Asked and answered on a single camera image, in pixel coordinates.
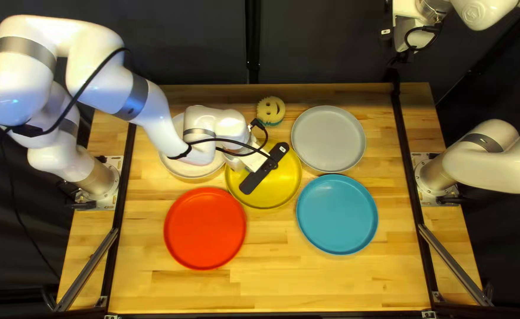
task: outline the metal ring band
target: metal ring band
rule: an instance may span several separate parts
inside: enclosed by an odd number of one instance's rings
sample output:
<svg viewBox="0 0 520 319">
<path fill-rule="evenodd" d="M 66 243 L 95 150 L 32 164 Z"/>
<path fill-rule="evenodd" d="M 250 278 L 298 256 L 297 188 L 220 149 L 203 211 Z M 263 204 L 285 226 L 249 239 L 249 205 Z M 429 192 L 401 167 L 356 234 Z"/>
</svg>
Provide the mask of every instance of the metal ring band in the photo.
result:
<svg viewBox="0 0 520 319">
<path fill-rule="evenodd" d="M 125 121 L 131 121 L 142 112 L 148 99 L 148 81 L 145 78 L 132 74 L 132 90 L 122 108 L 113 115 Z"/>
<path fill-rule="evenodd" d="M 184 135 L 187 134 L 207 134 L 213 138 L 217 137 L 217 134 L 205 128 L 189 128 L 184 131 Z"/>
<path fill-rule="evenodd" d="M 36 41 L 19 36 L 5 36 L 0 38 L 0 53 L 1 52 L 19 53 L 35 58 L 47 66 L 52 73 L 55 73 L 57 58 L 50 50 Z"/>
<path fill-rule="evenodd" d="M 463 137 L 461 142 L 473 142 L 476 145 L 482 146 L 489 153 L 501 153 L 504 151 L 504 149 L 502 149 L 502 147 L 500 146 L 500 144 L 498 144 L 497 141 L 494 141 L 494 139 L 484 134 L 467 134 L 467 136 Z"/>
<path fill-rule="evenodd" d="M 77 137 L 79 126 L 77 126 L 77 124 L 75 124 L 72 120 L 64 118 L 61 124 L 59 125 L 59 129 Z"/>
</svg>

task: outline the wood grain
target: wood grain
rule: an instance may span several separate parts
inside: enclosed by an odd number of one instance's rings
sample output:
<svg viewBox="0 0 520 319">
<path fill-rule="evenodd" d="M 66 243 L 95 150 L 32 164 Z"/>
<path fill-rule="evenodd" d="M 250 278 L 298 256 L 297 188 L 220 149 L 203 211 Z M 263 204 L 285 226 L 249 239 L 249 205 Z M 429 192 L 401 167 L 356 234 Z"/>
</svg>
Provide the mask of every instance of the wood grain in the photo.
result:
<svg viewBox="0 0 520 319">
<path fill-rule="evenodd" d="M 269 133 L 287 142 L 293 121 L 309 107 L 336 105 L 352 112 L 363 125 L 368 146 L 359 164 L 344 173 L 366 186 L 376 200 L 378 231 L 363 251 L 335 257 L 318 251 L 301 235 L 294 214 L 296 198 L 270 212 L 246 207 L 248 232 L 234 260 L 214 271 L 183 268 L 171 258 L 163 243 L 167 210 L 187 190 L 206 185 L 225 188 L 223 175 L 199 185 L 181 182 L 165 170 L 144 130 L 138 128 L 109 311 L 289 312 L 429 307 L 389 84 L 164 86 L 163 89 L 172 115 L 189 105 L 201 104 L 235 108 L 247 120 L 254 117 L 254 106 L 259 99 L 277 95 L 286 102 L 288 112 L 284 122 L 270 127 Z M 402 92 L 412 150 L 442 150 L 444 145 L 429 86 L 404 84 Z M 115 146 L 122 143 L 123 148 L 127 125 L 122 122 L 120 126 L 120 120 L 99 112 L 96 119 L 89 150 L 110 151 L 104 149 L 105 141 L 109 147 L 114 143 L 108 141 L 109 135 L 116 139 Z M 305 170 L 302 184 L 317 175 L 320 173 Z M 109 215 L 108 212 L 76 213 L 59 296 L 110 229 L 112 216 Z M 478 282 L 460 209 L 434 208 L 424 210 L 424 215 L 428 227 Z M 443 272 L 441 266 L 436 261 L 441 293 L 447 292 L 457 301 L 467 301 L 464 290 L 456 280 L 449 280 L 451 274 Z M 73 308 L 91 306 L 97 300 L 103 267 L 101 264 L 97 269 Z"/>
</svg>

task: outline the sponge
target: sponge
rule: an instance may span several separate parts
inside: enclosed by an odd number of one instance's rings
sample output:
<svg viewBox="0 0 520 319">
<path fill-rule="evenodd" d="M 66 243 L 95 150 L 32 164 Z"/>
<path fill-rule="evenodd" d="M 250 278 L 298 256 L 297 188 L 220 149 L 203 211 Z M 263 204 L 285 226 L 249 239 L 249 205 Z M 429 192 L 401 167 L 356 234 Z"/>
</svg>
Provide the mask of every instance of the sponge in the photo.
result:
<svg viewBox="0 0 520 319">
<path fill-rule="evenodd" d="M 263 98 L 256 106 L 256 118 L 265 126 L 276 126 L 284 120 L 285 104 L 281 98 Z"/>
</svg>

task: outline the black cable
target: black cable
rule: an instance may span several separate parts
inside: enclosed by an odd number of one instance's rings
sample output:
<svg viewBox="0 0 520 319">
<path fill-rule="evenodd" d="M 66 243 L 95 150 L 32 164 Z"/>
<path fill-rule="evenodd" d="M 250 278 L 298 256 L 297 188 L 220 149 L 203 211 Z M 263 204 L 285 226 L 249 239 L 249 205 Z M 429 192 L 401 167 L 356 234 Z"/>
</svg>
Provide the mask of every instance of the black cable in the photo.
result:
<svg viewBox="0 0 520 319">
<path fill-rule="evenodd" d="M 59 277 L 58 273 L 51 266 L 48 259 L 44 256 L 44 254 L 40 250 L 40 247 L 38 246 L 38 244 L 36 243 L 34 238 L 32 238 L 32 236 L 30 235 L 30 232 L 28 231 L 28 228 L 26 227 L 26 225 L 24 225 L 24 222 L 22 221 L 22 218 L 20 217 L 20 212 L 18 211 L 18 208 L 16 205 L 16 195 L 14 194 L 14 180 L 12 178 L 12 171 L 10 170 L 9 160 L 6 157 L 6 150 L 4 149 L 4 141 L 6 140 L 6 137 L 8 136 L 8 132 L 9 132 L 9 128 L 5 129 L 4 134 L 1 137 L 1 152 L 2 152 L 2 157 L 4 158 L 4 163 L 6 163 L 6 171 L 8 172 L 8 175 L 9 175 L 10 200 L 11 200 L 11 204 L 12 204 L 12 209 L 14 209 L 14 214 L 16 214 L 16 219 L 18 220 L 18 223 L 20 224 L 20 226 L 22 226 L 22 229 L 24 230 L 24 234 L 26 234 L 26 237 L 28 237 L 28 239 L 30 239 L 30 241 L 32 242 L 32 244 L 34 245 L 36 250 L 38 251 L 38 254 L 40 254 L 40 257 L 42 257 L 42 259 L 44 260 L 44 263 L 49 267 L 51 273 L 57 278 L 58 281 L 60 281 L 61 278 Z"/>
<path fill-rule="evenodd" d="M 232 155 L 232 156 L 236 156 L 236 157 L 244 157 L 244 156 L 252 155 L 254 153 L 259 153 L 259 154 L 265 156 L 268 160 L 272 161 L 272 169 L 278 168 L 278 161 L 273 159 L 270 155 L 265 154 L 264 152 L 262 152 L 262 148 L 268 142 L 268 131 L 266 130 L 264 125 L 262 125 L 262 123 L 260 123 L 260 121 L 258 121 L 258 119 L 252 120 L 252 122 L 250 122 L 250 125 L 251 125 L 251 127 L 250 127 L 251 130 L 254 127 L 258 127 L 259 129 L 264 131 L 264 142 L 262 143 L 262 145 L 259 148 L 254 148 L 254 147 L 252 147 L 252 146 L 250 146 L 248 144 L 245 144 L 245 143 L 242 143 L 242 142 L 239 142 L 239 141 L 235 141 L 235 140 L 231 140 L 231 139 L 218 139 L 218 138 L 210 138 L 210 139 L 204 139 L 204 140 L 199 140 L 199 141 L 193 141 L 193 142 L 188 142 L 187 144 L 191 146 L 191 145 L 204 143 L 204 142 L 211 142 L 211 141 L 231 142 L 231 143 L 240 145 L 242 147 L 248 148 L 248 149 L 250 149 L 252 151 L 248 152 L 246 154 L 238 154 L 238 153 L 232 153 L 232 152 L 230 152 L 230 151 L 228 151 L 226 149 L 219 148 L 219 147 L 215 147 L 215 149 L 218 150 L 219 152 L 222 152 L 222 153 L 225 153 L 225 154 L 229 154 L 229 155 Z"/>
<path fill-rule="evenodd" d="M 15 128 L 18 128 L 18 127 L 22 127 L 22 130 L 23 131 L 27 131 L 25 134 L 23 135 L 26 135 L 28 137 L 37 137 L 37 136 L 42 136 L 42 135 L 45 135 L 45 134 L 50 134 L 52 133 L 57 127 L 59 127 L 59 125 L 61 124 L 61 122 L 63 121 L 63 119 L 65 118 L 65 116 L 69 113 L 69 111 L 71 110 L 71 108 L 73 107 L 73 105 L 79 100 L 79 97 L 81 96 L 81 94 L 83 93 L 83 91 L 86 90 L 86 87 L 91 83 L 91 81 L 93 81 L 94 77 L 97 76 L 97 74 L 103 69 L 103 67 L 110 61 L 110 59 L 112 59 L 115 55 L 119 54 L 120 52 L 123 52 L 123 51 L 126 51 L 126 52 L 130 52 L 130 50 L 128 48 L 118 48 L 116 50 L 114 50 L 113 52 L 111 52 L 106 58 L 105 60 L 103 60 L 99 66 L 93 71 L 93 73 L 91 73 L 91 75 L 89 76 L 89 78 L 85 81 L 85 83 L 83 83 L 83 85 L 81 86 L 81 88 L 79 89 L 79 91 L 77 91 L 77 93 L 75 93 L 75 95 L 73 96 L 73 98 L 71 99 L 71 101 L 69 101 L 69 104 L 65 107 L 65 110 L 63 111 L 63 113 L 61 113 L 61 115 L 59 115 L 58 119 L 55 121 L 55 123 L 50 127 L 48 128 L 47 130 L 45 131 L 41 131 L 41 132 L 37 132 L 37 131 L 30 131 L 30 130 L 27 130 L 26 129 L 26 125 L 22 125 L 22 126 L 16 126 L 16 127 L 8 127 L 8 131 L 10 130 L 14 130 Z"/>
<path fill-rule="evenodd" d="M 187 142 L 187 144 L 191 146 L 191 145 L 195 145 L 195 144 L 199 144 L 199 143 L 217 142 L 217 141 L 218 142 L 234 143 L 236 145 L 240 145 L 242 147 L 245 147 L 245 148 L 248 148 L 248 149 L 252 150 L 252 152 L 247 153 L 247 154 L 235 154 L 235 153 L 229 152 L 226 149 L 215 148 L 216 150 L 218 150 L 220 152 L 223 152 L 223 153 L 226 153 L 226 154 L 229 154 L 229 155 L 232 155 L 232 156 L 237 156 L 237 157 L 249 156 L 251 154 L 258 153 L 258 154 L 263 155 L 264 157 L 266 157 L 268 160 L 270 160 L 272 162 L 272 169 L 277 169 L 278 168 L 278 161 L 273 159 L 273 157 L 271 157 L 270 155 L 264 153 L 260 148 L 251 147 L 250 145 L 248 145 L 246 143 L 243 143 L 243 142 L 239 142 L 239 141 L 235 141 L 235 140 L 231 140 L 231 139 L 221 139 L 221 138 L 218 138 L 218 137 L 212 137 L 210 139 L 204 139 L 204 140 L 199 140 L 199 141 Z"/>
<path fill-rule="evenodd" d="M 423 51 L 426 48 L 430 47 L 437 40 L 437 38 L 439 38 L 439 34 L 441 33 L 442 26 L 443 26 L 443 24 L 441 22 L 437 22 L 433 26 L 431 26 L 431 25 L 424 25 L 422 27 L 415 27 L 415 28 L 409 29 L 405 33 L 405 36 L 403 38 L 403 40 L 405 42 L 405 45 L 407 45 L 407 47 L 408 47 L 408 50 L 411 50 L 411 51 Z M 429 42 L 427 42 L 426 45 L 424 45 L 421 48 L 418 48 L 415 45 L 410 45 L 410 43 L 407 40 L 407 38 L 410 36 L 410 34 L 412 32 L 415 32 L 415 31 L 425 31 L 425 32 L 433 33 L 434 36 L 433 36 L 433 38 L 431 40 L 429 40 Z"/>
</svg>

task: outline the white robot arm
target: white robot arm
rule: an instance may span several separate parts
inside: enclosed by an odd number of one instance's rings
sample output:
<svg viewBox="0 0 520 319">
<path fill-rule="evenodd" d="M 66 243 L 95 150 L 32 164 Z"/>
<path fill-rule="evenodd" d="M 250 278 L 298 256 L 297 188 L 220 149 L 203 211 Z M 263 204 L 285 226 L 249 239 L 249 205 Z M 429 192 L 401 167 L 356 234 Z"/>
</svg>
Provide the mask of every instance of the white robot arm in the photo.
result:
<svg viewBox="0 0 520 319">
<path fill-rule="evenodd" d="M 0 126 L 26 124 L 47 130 L 70 101 L 65 90 L 53 82 L 57 57 L 67 57 L 67 88 L 75 95 L 101 62 L 123 45 L 118 34 L 94 23 L 31 15 L 6 18 L 0 24 Z M 187 108 L 184 138 L 180 139 L 164 92 L 124 68 L 123 55 L 117 53 L 108 61 L 80 95 L 80 102 L 143 127 L 159 151 L 193 165 L 213 160 L 215 142 L 192 147 L 187 142 L 223 137 L 258 147 L 241 113 L 207 107 Z M 29 148 L 33 167 L 53 172 L 88 192 L 106 192 L 112 184 L 101 176 L 110 176 L 109 172 L 85 149 L 76 147 L 75 137 L 65 130 L 67 126 L 67 131 L 76 131 L 78 120 L 74 106 L 49 134 L 9 134 Z M 235 153 L 249 152 L 234 143 L 224 142 L 223 146 Z M 239 159 L 229 161 L 231 167 L 256 171 L 265 161 L 257 152 Z"/>
<path fill-rule="evenodd" d="M 434 33 L 409 31 L 439 24 L 452 10 L 470 29 L 481 31 L 504 18 L 516 6 L 520 6 L 519 0 L 393 0 L 394 47 L 398 52 L 407 50 L 406 35 L 407 42 L 417 49 L 427 46 Z"/>
<path fill-rule="evenodd" d="M 480 123 L 443 154 L 416 169 L 424 192 L 445 195 L 452 185 L 520 193 L 520 136 L 503 120 Z"/>
</svg>

